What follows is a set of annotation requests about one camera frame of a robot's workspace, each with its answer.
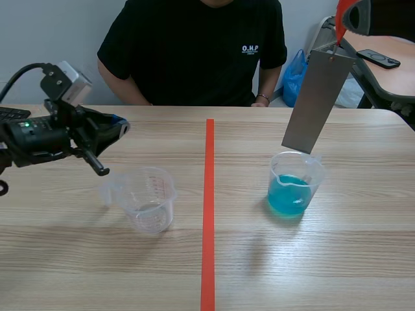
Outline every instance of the gray metal sheet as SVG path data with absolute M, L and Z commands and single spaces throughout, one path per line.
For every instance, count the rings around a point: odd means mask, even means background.
M 309 67 L 282 145 L 306 154 L 313 151 L 355 61 L 312 51 Z

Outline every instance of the white wall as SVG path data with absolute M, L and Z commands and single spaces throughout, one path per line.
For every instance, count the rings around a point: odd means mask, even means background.
M 289 61 L 299 49 L 308 47 L 319 22 L 334 14 L 337 2 L 281 0 Z M 0 87 L 24 65 L 67 60 L 94 83 L 86 103 L 120 103 L 99 76 L 96 52 L 124 3 L 125 0 L 0 0 Z M 39 71 L 23 76 L 4 103 L 43 102 L 41 78 Z

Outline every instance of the wood grain surface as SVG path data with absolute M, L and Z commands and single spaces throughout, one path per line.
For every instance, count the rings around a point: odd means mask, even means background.
M 206 119 L 215 119 L 216 309 L 412 311 L 415 134 L 395 114 L 336 109 L 314 149 L 329 176 L 299 220 L 267 209 L 291 109 L 93 107 L 131 132 L 101 161 L 176 181 L 169 230 L 134 232 L 81 159 L 1 177 L 0 310 L 200 310 Z
M 394 69 L 384 69 L 365 60 L 369 69 L 386 92 L 415 97 L 415 44 L 399 38 L 365 37 L 347 31 L 344 38 L 358 52 L 370 49 L 401 62 Z

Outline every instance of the black t-shirt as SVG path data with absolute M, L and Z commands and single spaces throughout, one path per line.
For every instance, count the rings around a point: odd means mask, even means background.
M 154 105 L 249 106 L 252 79 L 287 60 L 278 0 L 128 0 L 98 57 Z

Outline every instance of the measuring cup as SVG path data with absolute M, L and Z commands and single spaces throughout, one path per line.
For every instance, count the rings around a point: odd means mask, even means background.
M 268 202 L 279 214 L 296 216 L 308 208 L 326 176 L 321 157 L 283 152 L 271 160 Z
M 172 177 L 156 167 L 145 167 L 126 174 L 112 174 L 100 189 L 106 205 L 122 207 L 134 229 L 160 233 L 173 220 L 177 197 Z

